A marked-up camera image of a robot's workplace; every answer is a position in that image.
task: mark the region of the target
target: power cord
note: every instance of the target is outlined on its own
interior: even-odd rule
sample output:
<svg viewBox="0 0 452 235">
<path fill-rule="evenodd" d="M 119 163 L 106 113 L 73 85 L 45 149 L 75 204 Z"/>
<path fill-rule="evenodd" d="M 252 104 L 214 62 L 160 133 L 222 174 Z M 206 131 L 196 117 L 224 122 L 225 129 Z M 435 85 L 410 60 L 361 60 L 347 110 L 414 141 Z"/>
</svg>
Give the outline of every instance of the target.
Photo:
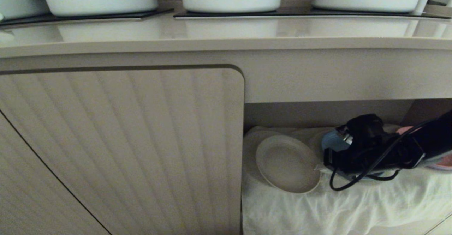
<svg viewBox="0 0 452 235">
<path fill-rule="evenodd" d="M 331 178 L 329 179 L 329 187 L 331 187 L 332 190 L 334 191 L 342 191 L 342 190 L 346 190 L 347 188 L 351 187 L 352 185 L 355 185 L 356 183 L 358 183 L 361 179 L 363 179 L 366 176 L 373 176 L 373 175 L 368 175 L 382 160 L 383 158 L 385 158 L 390 152 L 391 150 L 400 142 L 402 141 L 402 139 L 407 136 L 408 134 L 416 131 L 417 129 L 423 127 L 425 124 L 430 123 L 431 121 L 435 121 L 436 118 L 428 120 L 428 121 L 424 121 L 421 124 L 416 125 L 415 127 L 410 128 L 408 131 L 406 131 L 405 133 L 403 133 L 402 135 L 400 135 L 399 138 L 397 138 L 391 145 L 389 145 L 389 147 L 367 168 L 365 169 L 359 176 L 357 176 L 354 180 L 352 180 L 350 183 L 342 186 L 342 187 L 334 187 L 333 186 L 333 181 L 334 181 L 334 176 L 336 175 L 337 172 L 337 167 L 334 168 L 333 174 L 331 174 Z M 397 174 L 399 174 L 399 170 L 397 170 L 394 175 L 390 176 L 390 177 L 378 177 L 379 179 L 376 180 L 383 180 L 383 181 L 388 181 L 388 180 L 392 180 L 394 179 Z"/>
</svg>

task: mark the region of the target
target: white towel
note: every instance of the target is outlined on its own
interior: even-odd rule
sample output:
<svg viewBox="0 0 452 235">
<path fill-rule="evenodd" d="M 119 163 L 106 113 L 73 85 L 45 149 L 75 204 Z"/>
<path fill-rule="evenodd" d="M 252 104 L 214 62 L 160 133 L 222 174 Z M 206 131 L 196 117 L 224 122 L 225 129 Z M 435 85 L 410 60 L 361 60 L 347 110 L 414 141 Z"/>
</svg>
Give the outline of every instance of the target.
<svg viewBox="0 0 452 235">
<path fill-rule="evenodd" d="M 397 127 L 386 127 L 394 132 Z M 292 136 L 315 150 L 322 163 L 321 139 L 332 128 L 255 127 L 244 138 L 242 211 L 244 235 L 366 234 L 374 226 L 393 227 L 440 219 L 452 211 L 452 174 L 428 168 L 403 170 L 389 182 L 360 182 L 335 192 L 329 174 L 307 194 L 285 193 L 269 185 L 255 164 L 259 143 L 272 135 Z M 339 176 L 335 185 L 347 181 Z"/>
</svg>

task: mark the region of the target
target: white plate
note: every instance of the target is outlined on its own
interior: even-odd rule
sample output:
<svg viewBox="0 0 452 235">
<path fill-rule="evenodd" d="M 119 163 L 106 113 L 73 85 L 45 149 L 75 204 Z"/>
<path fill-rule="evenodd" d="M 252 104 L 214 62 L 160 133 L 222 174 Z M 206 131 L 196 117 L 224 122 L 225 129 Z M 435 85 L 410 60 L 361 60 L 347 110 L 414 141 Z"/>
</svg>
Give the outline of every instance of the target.
<svg viewBox="0 0 452 235">
<path fill-rule="evenodd" d="M 262 176 L 274 187 L 290 193 L 308 193 L 320 182 L 315 154 L 304 143 L 285 135 L 263 140 L 256 151 Z"/>
</svg>

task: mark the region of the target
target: countertop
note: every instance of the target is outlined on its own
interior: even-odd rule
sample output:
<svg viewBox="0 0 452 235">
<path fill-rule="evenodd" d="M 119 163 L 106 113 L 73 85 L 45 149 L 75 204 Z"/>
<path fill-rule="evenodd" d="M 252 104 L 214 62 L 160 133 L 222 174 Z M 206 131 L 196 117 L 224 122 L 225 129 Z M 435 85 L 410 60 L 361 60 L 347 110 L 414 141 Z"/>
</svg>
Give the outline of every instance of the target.
<svg viewBox="0 0 452 235">
<path fill-rule="evenodd" d="M 115 52 L 401 48 L 452 50 L 451 20 L 305 16 L 52 23 L 0 29 L 0 58 Z"/>
</svg>

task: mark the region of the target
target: black glass cooktop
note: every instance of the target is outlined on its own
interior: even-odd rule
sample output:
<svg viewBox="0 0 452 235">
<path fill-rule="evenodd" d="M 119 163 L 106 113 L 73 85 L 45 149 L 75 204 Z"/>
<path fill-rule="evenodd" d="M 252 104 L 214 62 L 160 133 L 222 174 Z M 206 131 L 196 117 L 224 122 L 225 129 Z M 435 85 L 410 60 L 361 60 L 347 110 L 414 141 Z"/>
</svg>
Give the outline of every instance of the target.
<svg viewBox="0 0 452 235">
<path fill-rule="evenodd" d="M 73 16 L 73 17 L 58 17 L 52 14 L 21 18 L 9 21 L 0 22 L 0 27 L 14 26 L 14 25 L 28 25 L 34 23 L 53 23 L 53 22 L 70 22 L 70 21 L 102 21 L 102 20 L 141 20 L 162 13 L 172 12 L 172 8 L 159 8 L 153 11 L 140 13 L 125 13 L 125 14 L 106 14 L 106 15 L 90 15 L 90 16 Z"/>
<path fill-rule="evenodd" d="M 316 8 L 280 8 L 263 13 L 194 13 L 182 12 L 174 15 L 175 19 L 210 19 L 210 18 L 267 18 L 267 17 L 299 17 L 299 16 L 397 16 L 414 18 L 450 19 L 451 17 L 431 15 L 411 15 L 409 13 L 377 13 L 339 10 L 319 10 Z"/>
</svg>

